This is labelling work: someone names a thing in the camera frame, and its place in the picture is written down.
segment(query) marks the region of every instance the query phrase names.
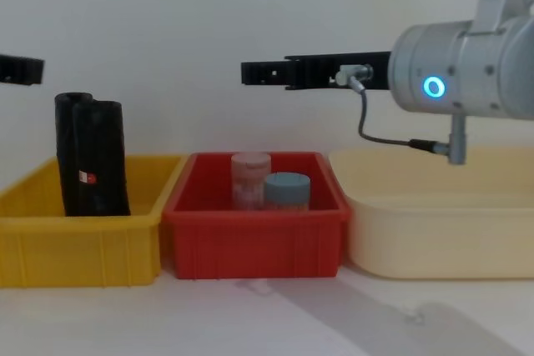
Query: yellow bin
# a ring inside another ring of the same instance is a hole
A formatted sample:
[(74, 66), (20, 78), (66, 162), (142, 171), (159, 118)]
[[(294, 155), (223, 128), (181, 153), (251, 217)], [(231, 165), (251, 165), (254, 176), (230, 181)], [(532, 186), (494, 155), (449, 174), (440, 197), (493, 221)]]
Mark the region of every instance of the yellow bin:
[(0, 288), (151, 284), (159, 222), (187, 157), (129, 156), (130, 217), (64, 217), (58, 164), (0, 195)]

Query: white wall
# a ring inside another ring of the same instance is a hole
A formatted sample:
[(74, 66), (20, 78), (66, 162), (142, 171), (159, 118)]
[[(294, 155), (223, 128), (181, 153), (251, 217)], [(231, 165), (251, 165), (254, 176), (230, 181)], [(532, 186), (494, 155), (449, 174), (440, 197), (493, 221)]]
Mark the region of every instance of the white wall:
[[(359, 99), (240, 85), (242, 61), (389, 50), (414, 23), (471, 18), (474, 0), (0, 0), (0, 52), (46, 59), (42, 87), (1, 86), (0, 185), (54, 155), (53, 96), (123, 103), (127, 150), (364, 146)], [(373, 93), (369, 132), (446, 138), (448, 119)], [(478, 143), (534, 144), (534, 123), (471, 119)]]

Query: pink jar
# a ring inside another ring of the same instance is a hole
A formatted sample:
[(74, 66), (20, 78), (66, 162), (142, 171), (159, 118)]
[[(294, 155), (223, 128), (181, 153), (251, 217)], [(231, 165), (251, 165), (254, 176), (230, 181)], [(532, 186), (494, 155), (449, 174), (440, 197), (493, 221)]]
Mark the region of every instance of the pink jar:
[(270, 174), (267, 153), (236, 153), (232, 156), (232, 199), (237, 210), (261, 210), (264, 180)]

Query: red bin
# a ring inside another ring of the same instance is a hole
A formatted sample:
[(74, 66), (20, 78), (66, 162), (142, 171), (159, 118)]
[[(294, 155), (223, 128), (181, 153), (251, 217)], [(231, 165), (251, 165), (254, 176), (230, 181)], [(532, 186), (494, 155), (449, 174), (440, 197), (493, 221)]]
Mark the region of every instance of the red bin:
[(271, 153), (272, 171), (311, 178), (308, 211), (232, 209), (234, 153), (189, 158), (165, 207), (176, 276), (207, 278), (334, 277), (350, 207), (319, 153)]

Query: jar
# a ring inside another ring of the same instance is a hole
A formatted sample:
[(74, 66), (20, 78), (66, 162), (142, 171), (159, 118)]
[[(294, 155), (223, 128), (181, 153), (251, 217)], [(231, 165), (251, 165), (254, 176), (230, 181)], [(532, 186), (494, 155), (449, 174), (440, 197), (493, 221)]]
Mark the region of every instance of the jar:
[(270, 174), (267, 153), (236, 153), (232, 156), (232, 199), (237, 210), (261, 210), (264, 180)]
[(308, 210), (310, 177), (297, 173), (274, 173), (264, 181), (264, 204), (267, 210)]

